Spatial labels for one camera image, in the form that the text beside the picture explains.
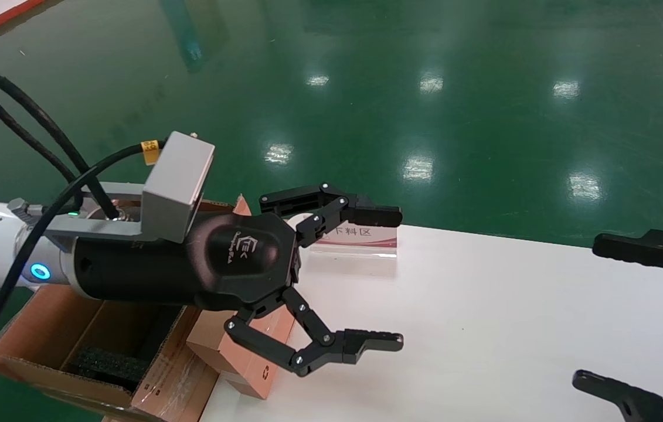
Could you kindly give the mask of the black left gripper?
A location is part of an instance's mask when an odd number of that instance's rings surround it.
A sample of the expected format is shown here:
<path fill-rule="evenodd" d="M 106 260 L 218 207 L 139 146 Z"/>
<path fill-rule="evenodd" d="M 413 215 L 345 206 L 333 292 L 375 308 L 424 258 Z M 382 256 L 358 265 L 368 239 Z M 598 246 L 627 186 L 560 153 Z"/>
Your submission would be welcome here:
<path fill-rule="evenodd" d="M 328 183 L 264 194 L 259 203 L 266 214 L 197 214 L 181 243 L 79 238 L 73 252 L 76 288 L 98 300 L 240 309 L 225 323 L 230 339 L 299 377 L 329 363 L 355 365 L 367 350 L 402 350 L 400 333 L 332 332 L 289 287 L 296 240 L 301 247 L 321 243 L 394 248 L 401 209 L 374 204 L 366 195 Z M 305 219 L 294 229 L 283 220 L 301 214 Z M 264 307 L 268 298 L 271 305 L 285 305 L 310 337 L 309 345 L 294 350 L 249 326 L 258 317 L 252 309 Z"/>

